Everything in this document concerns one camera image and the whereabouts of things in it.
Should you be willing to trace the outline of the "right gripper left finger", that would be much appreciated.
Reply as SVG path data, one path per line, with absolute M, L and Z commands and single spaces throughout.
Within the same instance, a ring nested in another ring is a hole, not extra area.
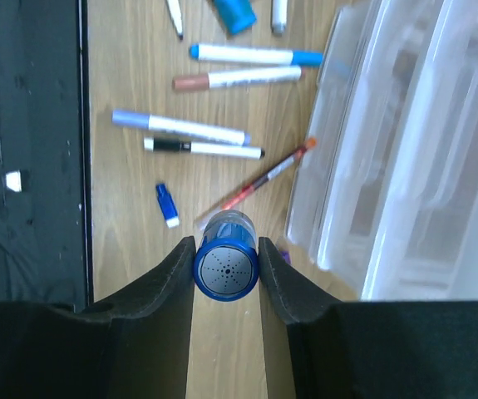
M 194 306 L 195 240 L 84 314 L 108 324 L 98 397 L 183 398 Z

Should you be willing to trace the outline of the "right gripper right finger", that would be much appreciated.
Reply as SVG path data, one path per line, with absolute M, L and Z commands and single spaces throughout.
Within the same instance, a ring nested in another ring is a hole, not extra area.
M 259 300 L 269 398 L 318 398 L 314 324 L 336 303 L 288 264 L 275 244 L 259 239 Z

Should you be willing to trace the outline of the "purple black highlighter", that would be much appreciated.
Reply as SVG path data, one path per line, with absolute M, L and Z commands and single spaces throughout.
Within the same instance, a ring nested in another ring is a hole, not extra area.
M 292 261 L 291 261 L 291 258 L 290 258 L 289 249 L 287 247 L 281 247 L 281 246 L 278 246 L 277 249 L 278 249 L 278 253 L 285 260 L 285 262 L 288 265 L 291 265 Z

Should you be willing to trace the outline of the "blue lid small jar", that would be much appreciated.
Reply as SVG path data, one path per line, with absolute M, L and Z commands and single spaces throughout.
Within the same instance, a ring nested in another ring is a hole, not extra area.
M 220 302 L 233 302 L 258 282 L 259 261 L 252 220 L 237 210 L 213 216 L 195 256 L 193 277 L 200 291 Z

